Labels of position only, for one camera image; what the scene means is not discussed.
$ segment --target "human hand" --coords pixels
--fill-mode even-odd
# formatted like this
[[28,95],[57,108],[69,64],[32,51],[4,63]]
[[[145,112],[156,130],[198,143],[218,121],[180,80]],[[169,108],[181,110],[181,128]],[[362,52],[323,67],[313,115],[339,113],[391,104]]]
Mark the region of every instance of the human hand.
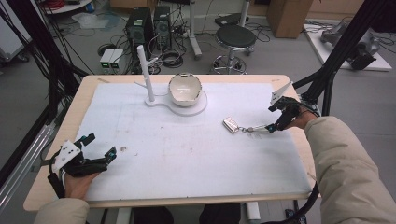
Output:
[[100,173],[85,175],[83,177],[73,177],[69,174],[64,175],[65,198],[76,198],[84,200],[85,194],[91,182]]
[[307,110],[304,107],[300,107],[300,114],[285,129],[288,129],[291,127],[305,129],[306,124],[310,120],[316,119],[316,118],[317,118],[317,116],[315,114],[313,114],[311,111]]

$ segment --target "floor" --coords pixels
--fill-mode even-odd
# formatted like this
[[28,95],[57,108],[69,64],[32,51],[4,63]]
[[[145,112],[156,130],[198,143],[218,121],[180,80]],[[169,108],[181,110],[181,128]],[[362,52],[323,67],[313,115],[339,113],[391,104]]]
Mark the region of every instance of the floor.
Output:
[[[78,24],[72,23],[72,14],[65,13],[58,17],[58,22],[66,30],[65,36],[75,51],[87,64],[94,74],[102,74],[97,54],[99,46],[117,41],[117,35],[122,35],[125,21],[118,16],[106,13],[107,5],[96,10],[103,18],[109,19],[106,29],[78,29]],[[213,34],[219,27],[214,23],[217,15],[199,17],[196,20],[197,33],[205,31]],[[248,24],[267,25],[262,17],[251,17]],[[255,51],[247,56],[238,54],[247,63],[248,74],[282,74],[292,81],[307,77],[321,67],[321,63],[310,45],[305,34],[296,39],[274,38],[271,31],[263,31],[257,41]],[[190,43],[185,41],[187,52],[183,56],[184,63],[179,68],[162,67],[160,74],[177,74],[190,72],[193,74],[212,74],[210,71],[213,60],[226,51],[219,47],[212,35],[198,35],[198,43],[203,52],[199,61],[194,60]],[[396,51],[395,46],[387,47]],[[394,68],[396,55],[385,49],[379,54]],[[71,57],[76,66],[87,70],[75,53]],[[0,69],[0,148],[2,156],[0,165],[3,166],[22,138],[26,135],[36,118],[48,103],[48,82],[40,74],[35,62],[31,60],[23,63],[13,60],[6,67]],[[396,198],[396,102],[391,99],[396,95],[396,70],[389,72],[338,71],[333,86],[331,115],[343,120],[361,140],[369,155],[379,167],[380,177],[388,188],[393,199]],[[297,92],[303,93],[308,86]],[[33,180],[35,169],[32,169],[23,182],[16,189],[5,210],[0,214],[0,223],[32,223],[35,214],[23,210],[23,201]],[[308,212],[310,223],[320,223],[320,199]],[[291,202],[260,202],[262,221],[281,219],[285,208],[291,208]],[[201,205],[170,207],[175,216],[175,223],[198,223]],[[89,213],[90,223],[99,223],[103,209],[92,209]],[[117,209],[110,209],[106,223],[115,223]],[[248,223],[245,216],[240,223]]]

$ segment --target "black metal frame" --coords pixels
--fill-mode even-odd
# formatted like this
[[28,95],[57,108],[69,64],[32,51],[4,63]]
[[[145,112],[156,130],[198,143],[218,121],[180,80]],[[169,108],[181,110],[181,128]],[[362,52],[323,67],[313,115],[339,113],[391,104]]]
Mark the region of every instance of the black metal frame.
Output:
[[44,109],[29,133],[25,135],[6,164],[2,167],[0,171],[0,188],[3,187],[43,125],[50,123],[57,116],[58,104],[63,98],[58,92],[58,85],[64,86],[65,94],[72,97],[76,94],[79,86],[74,74],[79,77],[88,75],[87,72],[74,66],[62,55],[30,0],[7,0],[7,2],[27,33],[32,37],[32,43],[25,47],[32,52],[32,44],[36,45],[45,57],[45,60],[47,60],[49,68],[49,105]]
[[293,84],[294,89],[298,89],[312,82],[308,91],[302,94],[302,100],[310,104],[316,104],[324,92],[322,116],[330,114],[332,85],[338,69],[375,19],[384,11],[387,2],[388,0],[365,0],[323,66],[316,73]]

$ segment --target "chair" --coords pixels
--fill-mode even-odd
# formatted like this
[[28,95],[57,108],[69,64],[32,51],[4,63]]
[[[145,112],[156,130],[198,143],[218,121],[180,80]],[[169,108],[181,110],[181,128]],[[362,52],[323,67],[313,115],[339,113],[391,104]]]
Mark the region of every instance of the chair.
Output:
[[218,74],[246,74],[245,62],[234,55],[236,51],[245,51],[249,55],[256,43],[256,36],[245,27],[226,25],[218,29],[216,40],[229,53],[219,56],[213,62],[213,70]]

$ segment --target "person's arm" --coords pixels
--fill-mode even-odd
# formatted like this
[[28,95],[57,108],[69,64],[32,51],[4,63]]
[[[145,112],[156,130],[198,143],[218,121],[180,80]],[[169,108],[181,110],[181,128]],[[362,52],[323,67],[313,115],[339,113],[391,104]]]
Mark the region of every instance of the person's arm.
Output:
[[356,135],[335,117],[303,113],[322,196],[322,223],[396,223],[396,204]]
[[90,210],[84,201],[92,180],[99,174],[74,178],[65,175],[65,198],[48,203],[40,208],[35,224],[84,224]]

